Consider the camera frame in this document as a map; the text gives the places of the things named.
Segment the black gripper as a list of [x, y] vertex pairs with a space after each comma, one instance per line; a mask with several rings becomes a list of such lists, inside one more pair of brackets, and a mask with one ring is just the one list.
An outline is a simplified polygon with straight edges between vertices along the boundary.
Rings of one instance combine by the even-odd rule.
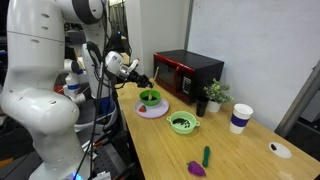
[[139, 88], [152, 87], [152, 82], [149, 80], [149, 78], [145, 74], [138, 74], [136, 71], [132, 71], [127, 79], [136, 83]]

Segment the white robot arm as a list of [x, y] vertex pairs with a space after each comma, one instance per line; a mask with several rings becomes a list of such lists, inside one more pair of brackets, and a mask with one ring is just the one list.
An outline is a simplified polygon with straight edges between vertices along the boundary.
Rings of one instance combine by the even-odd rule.
[[79, 24], [79, 46], [96, 112], [116, 113], [110, 74], [149, 87], [138, 64], [122, 64], [121, 54], [106, 50], [104, 0], [10, 0], [7, 11], [8, 69], [1, 93], [6, 115], [28, 130], [42, 164], [29, 180], [89, 180], [92, 149], [77, 137], [80, 110], [79, 65], [65, 57], [65, 24]]

